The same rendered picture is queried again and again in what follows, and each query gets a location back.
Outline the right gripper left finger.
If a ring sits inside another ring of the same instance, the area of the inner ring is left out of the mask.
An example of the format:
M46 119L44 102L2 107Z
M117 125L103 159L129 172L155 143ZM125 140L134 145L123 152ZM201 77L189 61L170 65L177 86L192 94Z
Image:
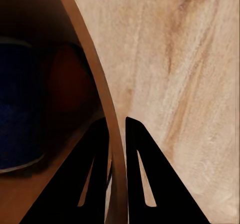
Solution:
M105 224L109 137L106 118L93 122L19 224Z

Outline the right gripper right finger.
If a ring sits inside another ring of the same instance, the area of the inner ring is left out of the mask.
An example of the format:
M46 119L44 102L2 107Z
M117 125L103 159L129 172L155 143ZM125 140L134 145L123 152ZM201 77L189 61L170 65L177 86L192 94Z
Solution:
M211 224L144 125L125 122L128 224ZM145 203L137 151L156 207Z

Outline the trash can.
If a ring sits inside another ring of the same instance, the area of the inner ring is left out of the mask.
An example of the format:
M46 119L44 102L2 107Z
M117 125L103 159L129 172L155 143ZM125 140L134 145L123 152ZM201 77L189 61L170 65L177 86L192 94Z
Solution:
M42 160L0 173L0 224L20 223L90 125L102 118L106 118L110 135L106 183L112 164L104 224L129 224L126 154L117 116L95 45L75 0L0 0L0 37L29 42L38 50L39 66L61 51L77 48L86 56L96 83L92 97L46 126ZM92 166L93 162L77 207L84 205Z

